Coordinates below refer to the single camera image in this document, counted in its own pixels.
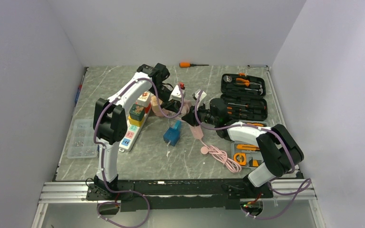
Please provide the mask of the light blue cube adapter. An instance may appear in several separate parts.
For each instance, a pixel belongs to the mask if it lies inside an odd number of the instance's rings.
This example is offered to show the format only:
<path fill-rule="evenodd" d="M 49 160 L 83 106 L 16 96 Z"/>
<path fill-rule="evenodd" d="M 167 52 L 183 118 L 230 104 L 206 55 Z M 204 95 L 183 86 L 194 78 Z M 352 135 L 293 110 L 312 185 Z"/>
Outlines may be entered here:
<path fill-rule="evenodd" d="M 173 129 L 176 131 L 180 131 L 182 126 L 182 122 L 180 120 L 177 120 L 175 124 L 173 125 Z"/>

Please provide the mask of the pink round socket base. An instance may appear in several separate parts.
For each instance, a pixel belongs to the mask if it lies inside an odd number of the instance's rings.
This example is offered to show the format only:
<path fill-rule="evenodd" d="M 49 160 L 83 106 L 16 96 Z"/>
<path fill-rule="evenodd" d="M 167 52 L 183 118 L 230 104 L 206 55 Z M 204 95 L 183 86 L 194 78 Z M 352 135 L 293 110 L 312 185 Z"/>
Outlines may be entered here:
<path fill-rule="evenodd" d="M 162 101 L 157 102 L 157 98 L 155 96 L 151 97 L 151 109 L 153 113 L 158 117 L 164 117 L 163 114 L 167 116 L 174 116 L 180 110 L 181 103 L 170 103 L 168 106 L 162 105 Z M 184 100 L 182 110 L 180 112 L 180 116 L 183 116 L 189 112 L 192 103 L 190 100 Z"/>

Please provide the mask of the dark blue cube adapter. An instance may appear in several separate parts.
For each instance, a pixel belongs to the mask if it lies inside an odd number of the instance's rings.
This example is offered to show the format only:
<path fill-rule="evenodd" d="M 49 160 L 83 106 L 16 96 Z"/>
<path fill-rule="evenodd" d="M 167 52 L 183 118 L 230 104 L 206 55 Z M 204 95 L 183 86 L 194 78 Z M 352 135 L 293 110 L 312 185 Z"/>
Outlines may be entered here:
<path fill-rule="evenodd" d="M 169 127 L 163 135 L 163 140 L 167 144 L 175 146 L 178 143 L 180 136 L 181 136 L 180 128 Z"/>

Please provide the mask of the white power strip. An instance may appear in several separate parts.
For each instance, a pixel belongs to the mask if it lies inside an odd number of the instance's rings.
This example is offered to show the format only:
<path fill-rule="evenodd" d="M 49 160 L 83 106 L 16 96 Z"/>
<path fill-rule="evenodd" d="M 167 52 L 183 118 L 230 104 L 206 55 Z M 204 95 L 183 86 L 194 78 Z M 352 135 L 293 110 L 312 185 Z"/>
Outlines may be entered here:
<path fill-rule="evenodd" d="M 144 115 L 144 118 L 145 118 L 144 123 L 146 122 L 147 117 L 149 116 L 149 113 Z M 137 127 L 137 126 L 131 125 L 129 123 L 129 121 L 127 120 L 128 128 L 127 128 L 127 132 L 126 132 L 124 138 L 121 140 L 121 142 L 119 144 L 118 150 L 120 152 L 129 152 L 132 149 L 140 131 L 143 128 L 143 125 L 141 127 Z"/>

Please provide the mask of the black tool case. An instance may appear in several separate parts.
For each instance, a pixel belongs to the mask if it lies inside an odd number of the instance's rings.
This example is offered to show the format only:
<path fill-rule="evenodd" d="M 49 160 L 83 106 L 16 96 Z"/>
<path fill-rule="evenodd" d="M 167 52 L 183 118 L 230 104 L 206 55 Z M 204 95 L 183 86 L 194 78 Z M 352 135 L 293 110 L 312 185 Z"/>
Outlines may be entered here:
<path fill-rule="evenodd" d="M 250 86 L 235 84 L 236 78 L 250 81 Z M 228 107 L 232 119 L 244 121 L 265 121 L 268 117 L 268 105 L 264 99 L 266 84 L 264 79 L 256 76 L 223 74 L 221 76 L 221 96 Z"/>

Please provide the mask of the grey tool tray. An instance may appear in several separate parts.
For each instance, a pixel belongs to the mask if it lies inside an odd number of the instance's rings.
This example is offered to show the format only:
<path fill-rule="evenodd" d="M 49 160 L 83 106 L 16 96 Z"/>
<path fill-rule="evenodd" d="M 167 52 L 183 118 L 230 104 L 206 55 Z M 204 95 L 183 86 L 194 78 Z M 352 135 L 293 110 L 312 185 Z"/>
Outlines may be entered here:
<path fill-rule="evenodd" d="M 247 155 L 247 165 L 241 166 L 242 168 L 246 169 L 255 169 L 259 167 L 263 162 L 264 159 L 261 155 L 260 150 L 259 151 L 245 151 L 245 150 L 238 150 L 236 148 L 237 144 L 248 144 L 243 142 L 232 142 L 231 143 L 231 158 L 233 159 L 233 155 L 235 153 L 245 153 Z"/>

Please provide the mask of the clear plastic screw box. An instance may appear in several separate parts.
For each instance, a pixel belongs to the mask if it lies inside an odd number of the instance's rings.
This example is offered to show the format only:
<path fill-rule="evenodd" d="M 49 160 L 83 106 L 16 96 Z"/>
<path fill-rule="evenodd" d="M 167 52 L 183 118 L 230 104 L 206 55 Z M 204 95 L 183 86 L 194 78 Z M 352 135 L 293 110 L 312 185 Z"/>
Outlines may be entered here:
<path fill-rule="evenodd" d="M 93 141 L 93 119 L 77 119 L 74 121 L 67 158 L 95 158 L 98 153 L 97 144 Z"/>

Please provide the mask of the pink power strip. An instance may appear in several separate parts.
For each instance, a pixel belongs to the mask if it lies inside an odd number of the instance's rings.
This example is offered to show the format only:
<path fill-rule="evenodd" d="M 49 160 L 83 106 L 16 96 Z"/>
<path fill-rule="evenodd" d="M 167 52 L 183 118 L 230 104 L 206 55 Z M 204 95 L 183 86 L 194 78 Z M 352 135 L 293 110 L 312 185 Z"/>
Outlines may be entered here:
<path fill-rule="evenodd" d="M 190 126 L 190 130 L 195 139 L 202 140 L 204 134 L 203 134 L 201 126 Z"/>

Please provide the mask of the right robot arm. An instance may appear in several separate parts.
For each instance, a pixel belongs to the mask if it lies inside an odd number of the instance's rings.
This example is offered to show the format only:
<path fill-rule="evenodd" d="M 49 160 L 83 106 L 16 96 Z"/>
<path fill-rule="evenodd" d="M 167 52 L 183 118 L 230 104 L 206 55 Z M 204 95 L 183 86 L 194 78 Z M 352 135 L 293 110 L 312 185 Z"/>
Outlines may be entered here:
<path fill-rule="evenodd" d="M 210 124 L 220 138 L 259 147 L 263 163 L 243 179 L 243 192 L 248 197 L 255 197 L 261 186 L 292 172 L 304 160 L 302 150 L 284 125 L 260 127 L 232 119 L 220 98 L 212 99 L 209 109 L 204 104 L 191 106 L 182 120 L 191 126 Z"/>

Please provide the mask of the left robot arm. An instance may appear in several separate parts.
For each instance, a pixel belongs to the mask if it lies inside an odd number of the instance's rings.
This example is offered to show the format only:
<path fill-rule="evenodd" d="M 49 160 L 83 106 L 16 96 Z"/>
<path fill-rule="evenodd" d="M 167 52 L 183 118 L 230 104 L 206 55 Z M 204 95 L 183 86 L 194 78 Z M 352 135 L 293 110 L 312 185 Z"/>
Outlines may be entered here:
<path fill-rule="evenodd" d="M 94 112 L 94 143 L 100 149 L 98 171 L 94 184 L 105 199 L 117 195 L 117 156 L 119 145 L 127 133 L 127 116 L 136 100 L 144 93 L 151 92 L 164 104 L 164 108 L 179 115 L 183 109 L 184 95 L 172 99 L 172 91 L 163 81 L 170 72 L 163 64 L 154 67 L 143 64 L 138 67 L 132 79 L 108 99 L 96 101 Z"/>

